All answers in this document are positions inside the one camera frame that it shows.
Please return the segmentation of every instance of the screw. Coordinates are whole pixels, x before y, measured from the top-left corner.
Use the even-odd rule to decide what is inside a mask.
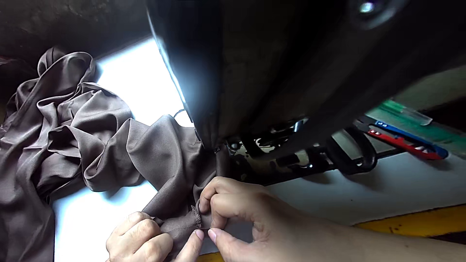
[[[359,12],[367,14],[374,11],[374,4],[371,2],[365,2],[359,7]]]

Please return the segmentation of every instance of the fingernail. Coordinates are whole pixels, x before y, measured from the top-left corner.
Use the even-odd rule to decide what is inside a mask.
[[[194,233],[196,233],[196,235],[198,236],[198,238],[199,238],[200,240],[203,240],[203,239],[204,239],[204,232],[202,232],[202,230],[196,229],[196,230],[194,231]]]
[[[209,229],[207,233],[209,234],[209,237],[212,240],[212,242],[216,244],[215,239],[217,238],[217,235],[215,234],[215,232],[212,229]]]

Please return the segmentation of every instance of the white table surface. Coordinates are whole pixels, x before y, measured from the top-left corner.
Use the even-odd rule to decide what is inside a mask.
[[[126,101],[136,120],[150,125],[183,108],[152,39],[100,62],[104,74],[99,84]],[[192,126],[185,112],[176,120]],[[450,156],[429,164],[403,153],[380,159],[366,174],[346,178],[334,170],[268,188],[296,208],[351,225],[466,203],[466,161]],[[83,188],[55,201],[55,261],[105,261],[105,241],[111,231],[125,216],[142,210],[156,192],[146,181],[123,187],[113,196]],[[228,231],[251,241],[250,228],[250,224],[229,225]],[[215,251],[207,238],[202,253]]]

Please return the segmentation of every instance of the fabric fold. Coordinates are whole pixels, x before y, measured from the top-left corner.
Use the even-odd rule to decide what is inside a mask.
[[[100,74],[87,53],[51,48],[38,74],[18,87],[0,127],[0,261],[53,260],[48,198],[66,195],[75,179],[93,191],[148,180],[158,193],[143,211],[174,239],[167,261],[194,229],[210,225],[199,195],[213,177],[227,176],[225,147],[205,150],[194,129],[171,116],[151,126],[132,119],[123,100],[93,83]]]

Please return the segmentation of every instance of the finger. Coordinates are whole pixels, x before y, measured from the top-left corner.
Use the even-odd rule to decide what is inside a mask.
[[[254,250],[250,244],[233,237],[229,233],[219,228],[211,228],[208,234],[225,261],[245,261],[245,258],[254,257],[252,255]]]
[[[114,236],[121,236],[126,231],[128,231],[130,228],[132,228],[134,225],[138,224],[144,219],[150,219],[151,217],[143,212],[134,212],[131,215],[127,216],[123,222],[121,222],[112,232],[112,235]]]
[[[134,253],[145,242],[160,234],[160,227],[151,219],[144,219],[130,228],[121,236],[121,247],[125,251]]]
[[[224,228],[227,218],[238,217],[248,222],[267,220],[268,203],[263,193],[217,194],[210,201],[212,209],[211,228]]]
[[[199,210],[205,213],[210,208],[210,199],[217,193],[268,193],[265,187],[236,181],[225,177],[214,177],[202,190],[199,199]]]
[[[174,262],[196,262],[196,259],[199,256],[199,252],[201,251],[203,239],[204,232],[202,232],[200,229],[196,229],[191,234]]]
[[[134,254],[134,261],[162,262],[173,248],[173,239],[167,233],[160,234],[144,243]]]

